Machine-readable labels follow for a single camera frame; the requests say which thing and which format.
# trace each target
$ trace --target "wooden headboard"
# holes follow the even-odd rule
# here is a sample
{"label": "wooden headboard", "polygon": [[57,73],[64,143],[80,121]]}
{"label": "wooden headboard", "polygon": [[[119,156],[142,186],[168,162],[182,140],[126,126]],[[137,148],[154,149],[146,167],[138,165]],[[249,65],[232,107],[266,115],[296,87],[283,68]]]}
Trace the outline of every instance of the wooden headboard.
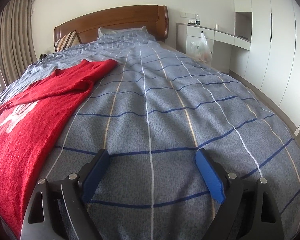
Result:
{"label": "wooden headboard", "polygon": [[157,41],[168,37],[169,19],[165,5],[133,5],[83,15],[54,28],[54,42],[76,30],[80,43],[97,40],[98,28],[127,29],[147,27]]}

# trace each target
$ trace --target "red clothing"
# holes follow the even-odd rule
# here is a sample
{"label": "red clothing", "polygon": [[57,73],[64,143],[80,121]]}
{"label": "red clothing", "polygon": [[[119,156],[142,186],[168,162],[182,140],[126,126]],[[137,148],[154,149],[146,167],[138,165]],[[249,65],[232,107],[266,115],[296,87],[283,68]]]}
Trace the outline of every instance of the red clothing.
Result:
{"label": "red clothing", "polygon": [[17,237],[34,185],[70,116],[117,62],[88,62],[30,85],[0,106],[0,215]]}

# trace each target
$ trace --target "bed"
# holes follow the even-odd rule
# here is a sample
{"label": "bed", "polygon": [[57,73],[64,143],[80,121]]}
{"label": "bed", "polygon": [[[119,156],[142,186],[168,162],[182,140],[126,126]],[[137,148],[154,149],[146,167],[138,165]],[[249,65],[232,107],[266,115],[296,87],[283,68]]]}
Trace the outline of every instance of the bed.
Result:
{"label": "bed", "polygon": [[[97,40],[98,28],[141,28]],[[266,177],[285,234],[300,231],[300,147],[286,125],[230,76],[162,48],[166,6],[91,13],[55,28],[54,41],[76,30],[80,45],[28,67],[0,94],[0,105],[56,68],[83,59],[114,59],[75,111],[39,177],[63,179],[105,148],[110,166],[86,208],[104,239],[201,239],[218,211],[194,155],[207,149],[227,171]],[[70,225],[71,239],[74,234]]]}

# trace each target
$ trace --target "brown striped cushion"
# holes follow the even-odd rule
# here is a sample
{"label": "brown striped cushion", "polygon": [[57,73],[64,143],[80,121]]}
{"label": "brown striped cushion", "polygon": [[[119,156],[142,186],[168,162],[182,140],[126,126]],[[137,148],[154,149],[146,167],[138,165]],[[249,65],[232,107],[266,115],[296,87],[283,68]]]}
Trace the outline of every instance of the brown striped cushion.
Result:
{"label": "brown striped cushion", "polygon": [[55,43],[56,52],[62,51],[64,49],[70,48],[74,45],[79,45],[79,39],[76,31],[68,33],[66,36],[63,36],[60,40]]}

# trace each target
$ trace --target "white plastic bag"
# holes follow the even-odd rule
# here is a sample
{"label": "white plastic bag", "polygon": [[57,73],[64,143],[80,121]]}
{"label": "white plastic bag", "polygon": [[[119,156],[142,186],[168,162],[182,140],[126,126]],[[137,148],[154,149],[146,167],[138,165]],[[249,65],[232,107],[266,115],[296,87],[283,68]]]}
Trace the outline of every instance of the white plastic bag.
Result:
{"label": "white plastic bag", "polygon": [[201,33],[200,41],[192,41],[190,43],[190,56],[203,63],[209,63],[212,60],[212,55],[203,32]]}

